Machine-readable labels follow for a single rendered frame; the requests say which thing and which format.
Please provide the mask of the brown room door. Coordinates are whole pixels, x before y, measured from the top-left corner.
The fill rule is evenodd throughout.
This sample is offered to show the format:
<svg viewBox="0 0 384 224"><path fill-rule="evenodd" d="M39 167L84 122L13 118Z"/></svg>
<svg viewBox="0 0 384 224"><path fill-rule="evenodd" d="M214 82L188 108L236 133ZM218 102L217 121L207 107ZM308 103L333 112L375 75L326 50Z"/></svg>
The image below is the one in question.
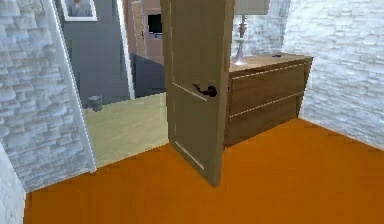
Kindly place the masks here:
<svg viewBox="0 0 384 224"><path fill-rule="evenodd" d="M169 143L220 183L234 0L160 0ZM199 93L214 86L215 97Z"/></svg>

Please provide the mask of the brown wooden chest of drawers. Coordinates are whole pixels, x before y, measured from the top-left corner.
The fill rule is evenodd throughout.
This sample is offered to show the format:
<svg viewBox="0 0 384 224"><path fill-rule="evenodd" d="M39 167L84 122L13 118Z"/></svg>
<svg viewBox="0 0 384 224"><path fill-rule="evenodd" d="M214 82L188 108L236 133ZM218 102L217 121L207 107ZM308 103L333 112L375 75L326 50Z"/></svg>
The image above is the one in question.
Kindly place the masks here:
<svg viewBox="0 0 384 224"><path fill-rule="evenodd" d="M230 65L224 145L233 146L299 116L313 58L279 53Z"/></svg>

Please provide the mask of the white table lamp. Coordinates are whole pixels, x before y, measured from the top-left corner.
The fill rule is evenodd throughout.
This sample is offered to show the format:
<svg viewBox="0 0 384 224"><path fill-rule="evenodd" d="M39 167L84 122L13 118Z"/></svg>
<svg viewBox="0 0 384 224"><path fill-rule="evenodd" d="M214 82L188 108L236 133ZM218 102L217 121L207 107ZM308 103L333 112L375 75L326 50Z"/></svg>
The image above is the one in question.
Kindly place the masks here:
<svg viewBox="0 0 384 224"><path fill-rule="evenodd" d="M241 23L238 27L239 37L236 39L238 43L237 53L233 60L236 66L246 65L244 61L244 34L247 29L246 17L248 15L267 15L269 11L270 0L235 0L234 14L241 16Z"/></svg>

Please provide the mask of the black television set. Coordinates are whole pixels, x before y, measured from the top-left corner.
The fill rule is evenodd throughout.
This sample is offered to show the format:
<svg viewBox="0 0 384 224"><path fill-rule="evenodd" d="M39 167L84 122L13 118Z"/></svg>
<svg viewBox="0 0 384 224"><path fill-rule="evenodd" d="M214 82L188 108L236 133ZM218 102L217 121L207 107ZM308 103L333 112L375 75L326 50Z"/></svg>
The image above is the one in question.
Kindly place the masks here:
<svg viewBox="0 0 384 224"><path fill-rule="evenodd" d="M148 17L148 31L150 34L162 33L162 21L160 14L150 14Z"/></svg>

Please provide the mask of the grey waste bin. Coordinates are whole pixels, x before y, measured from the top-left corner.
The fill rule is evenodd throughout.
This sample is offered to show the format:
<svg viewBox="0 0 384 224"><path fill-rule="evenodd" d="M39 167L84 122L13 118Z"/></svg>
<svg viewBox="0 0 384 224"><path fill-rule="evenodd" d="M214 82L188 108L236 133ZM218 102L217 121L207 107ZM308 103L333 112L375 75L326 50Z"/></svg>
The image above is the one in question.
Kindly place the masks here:
<svg viewBox="0 0 384 224"><path fill-rule="evenodd" d="M101 96L91 96L88 98L88 105L94 111L98 112L102 110L102 97Z"/></svg>

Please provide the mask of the white framed wall picture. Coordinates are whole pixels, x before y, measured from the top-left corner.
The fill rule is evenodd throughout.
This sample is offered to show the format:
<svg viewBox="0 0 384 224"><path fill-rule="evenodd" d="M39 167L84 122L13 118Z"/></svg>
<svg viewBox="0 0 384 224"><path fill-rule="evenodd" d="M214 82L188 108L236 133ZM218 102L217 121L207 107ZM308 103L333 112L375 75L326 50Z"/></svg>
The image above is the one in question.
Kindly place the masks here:
<svg viewBox="0 0 384 224"><path fill-rule="evenodd" d="M70 22L95 22L94 0L60 0L64 19Z"/></svg>

